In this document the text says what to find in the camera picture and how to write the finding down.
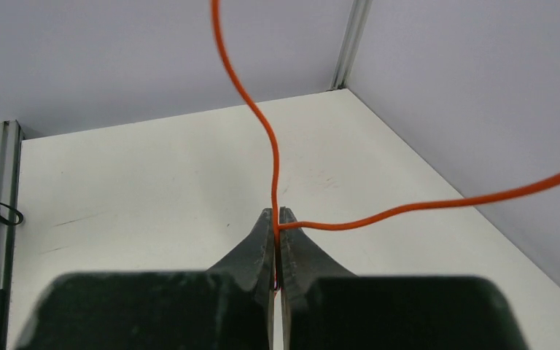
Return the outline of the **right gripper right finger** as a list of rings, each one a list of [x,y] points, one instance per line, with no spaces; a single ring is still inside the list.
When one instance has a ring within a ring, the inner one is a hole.
[[[358,276],[300,228],[280,238],[286,349],[525,349],[511,307],[477,276]]]

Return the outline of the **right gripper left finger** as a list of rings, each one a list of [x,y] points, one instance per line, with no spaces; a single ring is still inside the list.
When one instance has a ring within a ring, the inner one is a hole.
[[[16,349],[271,349],[272,211],[204,271],[67,273],[42,293]]]

